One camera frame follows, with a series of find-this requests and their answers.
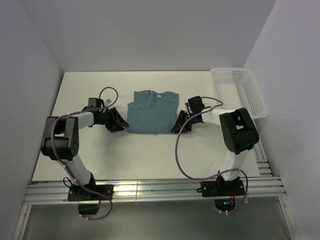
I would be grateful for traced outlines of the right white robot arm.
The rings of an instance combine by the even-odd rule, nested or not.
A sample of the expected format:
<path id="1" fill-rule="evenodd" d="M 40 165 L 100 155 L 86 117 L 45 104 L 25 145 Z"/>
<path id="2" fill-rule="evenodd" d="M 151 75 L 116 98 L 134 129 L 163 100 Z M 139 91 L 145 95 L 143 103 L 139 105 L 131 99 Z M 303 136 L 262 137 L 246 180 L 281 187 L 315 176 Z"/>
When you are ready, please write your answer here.
<path id="1" fill-rule="evenodd" d="M 210 123 L 221 127 L 223 142 L 227 148 L 224 164 L 213 176 L 195 178 L 187 175 L 179 163 L 178 144 L 182 133 L 192 130 L 197 123 Z M 250 150 L 259 142 L 259 134 L 246 108 L 232 110 L 205 107 L 192 113 L 180 111 L 171 132 L 177 134 L 174 155 L 180 172 L 190 180 L 201 181 L 197 192 L 203 197 L 244 196 L 248 187 L 244 186 L 240 175 L 247 178 L 242 170 L 244 160 Z"/>

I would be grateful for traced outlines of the white perforated plastic basket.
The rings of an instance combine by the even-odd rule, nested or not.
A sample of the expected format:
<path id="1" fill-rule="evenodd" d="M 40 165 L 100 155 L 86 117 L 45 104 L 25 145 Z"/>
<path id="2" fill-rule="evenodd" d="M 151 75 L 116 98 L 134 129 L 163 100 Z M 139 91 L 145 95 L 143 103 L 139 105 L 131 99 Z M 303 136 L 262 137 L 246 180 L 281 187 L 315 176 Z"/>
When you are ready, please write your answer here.
<path id="1" fill-rule="evenodd" d="M 254 73 L 247 68 L 225 67 L 210 71 L 216 97 L 223 109 L 246 108 L 252 119 L 262 119 L 269 111 Z"/>

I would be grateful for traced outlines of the teal blue t shirt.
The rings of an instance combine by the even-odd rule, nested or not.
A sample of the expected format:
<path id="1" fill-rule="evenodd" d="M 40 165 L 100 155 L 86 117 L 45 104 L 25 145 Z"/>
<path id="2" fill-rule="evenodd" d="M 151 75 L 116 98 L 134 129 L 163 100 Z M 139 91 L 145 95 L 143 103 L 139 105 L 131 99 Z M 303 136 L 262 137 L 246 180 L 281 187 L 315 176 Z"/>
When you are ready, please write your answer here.
<path id="1" fill-rule="evenodd" d="M 127 104 L 126 131 L 131 134 L 170 134 L 177 121 L 178 93 L 153 90 L 135 91 Z"/>

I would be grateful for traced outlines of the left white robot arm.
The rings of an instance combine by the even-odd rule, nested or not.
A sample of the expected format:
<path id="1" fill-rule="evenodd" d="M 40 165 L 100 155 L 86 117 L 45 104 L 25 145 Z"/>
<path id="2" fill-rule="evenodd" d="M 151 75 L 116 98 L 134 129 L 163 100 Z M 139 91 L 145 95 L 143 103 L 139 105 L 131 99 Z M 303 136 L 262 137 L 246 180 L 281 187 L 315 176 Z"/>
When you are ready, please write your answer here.
<path id="1" fill-rule="evenodd" d="M 114 107 L 87 106 L 71 114 L 47 117 L 41 140 L 42 154 L 63 167 L 69 175 L 69 191 L 84 200 L 107 195 L 98 192 L 93 173 L 79 156 L 79 131 L 94 125 L 104 125 L 111 133 L 129 126 Z"/>

